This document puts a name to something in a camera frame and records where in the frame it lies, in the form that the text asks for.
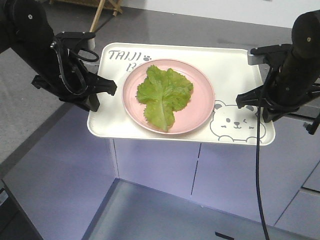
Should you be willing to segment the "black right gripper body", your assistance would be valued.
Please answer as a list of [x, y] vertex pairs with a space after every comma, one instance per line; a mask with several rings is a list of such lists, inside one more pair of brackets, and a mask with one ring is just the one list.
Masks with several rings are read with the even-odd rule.
[[312, 84], [310, 89], [307, 90], [306, 93], [302, 95], [302, 99], [298, 102], [294, 103], [293, 98], [289, 98], [289, 103], [278, 103], [275, 101], [275, 97], [272, 96], [267, 90], [262, 97], [262, 107], [274, 109], [274, 118], [272, 121], [277, 121], [281, 117], [297, 112], [300, 107], [304, 106], [305, 104], [315, 100], [316, 98], [320, 97], [320, 85], [319, 84]]

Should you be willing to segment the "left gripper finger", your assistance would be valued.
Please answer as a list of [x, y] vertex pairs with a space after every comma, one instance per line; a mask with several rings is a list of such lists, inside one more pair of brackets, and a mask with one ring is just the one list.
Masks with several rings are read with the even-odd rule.
[[117, 91], [117, 85], [113, 80], [97, 76], [97, 80], [94, 84], [95, 93], [108, 93], [114, 96]]

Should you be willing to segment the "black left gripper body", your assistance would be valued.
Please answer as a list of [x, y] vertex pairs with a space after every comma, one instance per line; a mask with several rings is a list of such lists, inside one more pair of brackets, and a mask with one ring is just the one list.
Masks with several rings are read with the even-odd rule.
[[44, 89], [57, 96], [62, 102], [72, 103], [87, 112], [97, 112], [100, 106], [95, 93], [97, 76], [90, 71], [82, 73], [76, 67], [71, 71], [61, 68], [53, 78], [36, 75], [31, 83], [37, 89]]

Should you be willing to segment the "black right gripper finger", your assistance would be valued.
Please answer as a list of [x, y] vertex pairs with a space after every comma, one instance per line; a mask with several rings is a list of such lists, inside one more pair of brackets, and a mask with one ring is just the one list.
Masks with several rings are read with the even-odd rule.
[[263, 108], [262, 117], [263, 117], [263, 121], [265, 123], [271, 122], [273, 120], [273, 118], [274, 118], [274, 115], [275, 115], [275, 110], [274, 109], [266, 108], [266, 107]]
[[262, 107], [263, 96], [263, 86], [259, 86], [248, 92], [238, 94], [235, 102], [239, 109], [243, 108], [244, 106]]

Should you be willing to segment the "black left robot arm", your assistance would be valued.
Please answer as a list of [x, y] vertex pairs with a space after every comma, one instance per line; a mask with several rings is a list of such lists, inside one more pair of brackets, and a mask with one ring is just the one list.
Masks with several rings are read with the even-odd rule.
[[96, 112], [98, 93], [113, 96], [117, 85], [88, 71], [79, 51], [93, 53], [88, 41], [93, 32], [54, 34], [43, 6], [35, 0], [0, 2], [0, 51], [12, 49], [36, 73], [32, 85], [72, 103], [85, 111]]

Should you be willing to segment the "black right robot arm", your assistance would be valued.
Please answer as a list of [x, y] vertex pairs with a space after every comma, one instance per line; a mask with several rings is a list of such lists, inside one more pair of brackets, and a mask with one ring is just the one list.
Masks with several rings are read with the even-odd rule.
[[265, 107], [262, 115], [266, 123], [320, 95], [312, 92], [312, 85], [320, 77], [320, 11], [300, 15], [293, 24], [291, 39], [292, 47], [266, 90], [271, 101], [283, 109]]

